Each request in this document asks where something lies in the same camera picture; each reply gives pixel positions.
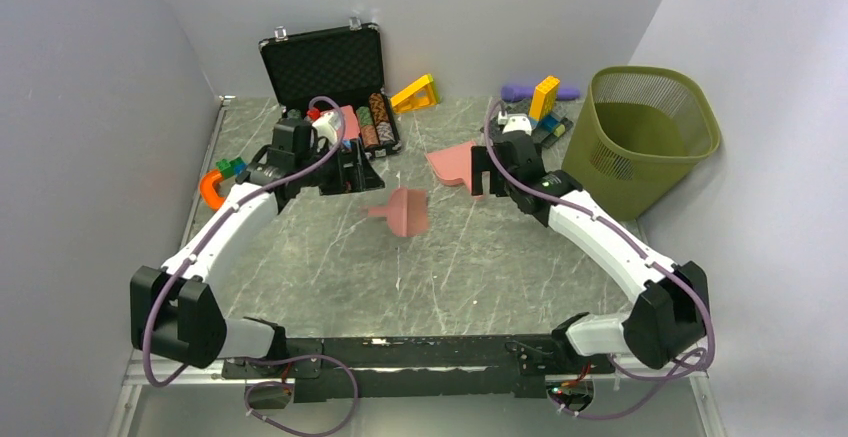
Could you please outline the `pink hand brush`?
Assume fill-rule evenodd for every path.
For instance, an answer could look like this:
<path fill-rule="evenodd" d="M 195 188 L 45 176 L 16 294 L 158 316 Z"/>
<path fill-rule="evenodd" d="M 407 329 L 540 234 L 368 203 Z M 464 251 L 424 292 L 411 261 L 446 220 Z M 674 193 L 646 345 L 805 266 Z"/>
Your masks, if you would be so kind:
<path fill-rule="evenodd" d="M 398 237 L 414 237 L 430 228 L 426 190 L 398 187 L 381 206 L 363 208 L 369 218 L 383 218 Z"/>

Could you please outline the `pink dustpan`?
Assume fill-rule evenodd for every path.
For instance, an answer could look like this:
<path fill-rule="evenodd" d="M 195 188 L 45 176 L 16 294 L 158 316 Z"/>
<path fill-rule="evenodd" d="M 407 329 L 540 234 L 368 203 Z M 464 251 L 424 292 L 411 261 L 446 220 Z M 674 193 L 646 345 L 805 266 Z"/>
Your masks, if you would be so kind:
<path fill-rule="evenodd" d="M 471 192 L 471 149 L 473 141 L 467 141 L 442 150 L 428 152 L 427 162 L 436 180 L 448 187 L 464 186 Z"/>

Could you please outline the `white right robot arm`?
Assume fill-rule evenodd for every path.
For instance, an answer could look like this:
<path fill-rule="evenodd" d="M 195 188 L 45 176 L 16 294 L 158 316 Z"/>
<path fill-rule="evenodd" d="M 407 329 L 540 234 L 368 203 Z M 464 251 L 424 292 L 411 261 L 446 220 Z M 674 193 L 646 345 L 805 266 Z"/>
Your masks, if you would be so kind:
<path fill-rule="evenodd" d="M 628 312 L 583 312 L 556 327 L 553 363 L 578 371 L 589 359 L 630 355 L 659 370 L 699 341 L 699 367 L 711 364 L 715 334 L 705 271 L 695 262 L 678 264 L 651 249 L 612 218 L 571 175 L 548 171 L 541 149 L 521 131 L 470 151 L 471 192 L 510 198 L 520 211 L 576 244 L 618 285 Z"/>

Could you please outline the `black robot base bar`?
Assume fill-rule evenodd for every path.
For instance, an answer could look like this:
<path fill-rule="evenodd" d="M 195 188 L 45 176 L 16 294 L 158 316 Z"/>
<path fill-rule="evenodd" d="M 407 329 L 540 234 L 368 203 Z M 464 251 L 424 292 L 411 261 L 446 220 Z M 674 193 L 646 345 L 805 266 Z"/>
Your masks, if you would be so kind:
<path fill-rule="evenodd" d="M 582 357 L 549 334 L 387 338 L 290 338 L 292 365 L 224 362 L 225 379 L 286 377 L 297 403 L 362 398 L 510 394 L 543 398 L 545 386 L 578 376 L 609 374 L 602 355 Z"/>

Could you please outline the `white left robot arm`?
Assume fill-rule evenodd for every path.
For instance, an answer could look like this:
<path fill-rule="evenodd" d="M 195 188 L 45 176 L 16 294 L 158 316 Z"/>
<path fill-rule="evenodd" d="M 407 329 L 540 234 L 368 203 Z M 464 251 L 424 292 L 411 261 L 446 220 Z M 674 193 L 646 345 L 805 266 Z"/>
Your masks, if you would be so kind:
<path fill-rule="evenodd" d="M 130 280 L 131 342 L 145 356 L 205 368 L 246 358 L 264 377 L 279 374 L 289 352 L 285 329 L 258 318 L 225 317 L 215 295 L 247 246 L 308 187 L 322 196 L 384 188 L 361 139 L 337 125 L 281 119 L 272 140 L 236 176 L 221 207 L 175 255 L 140 267 Z"/>

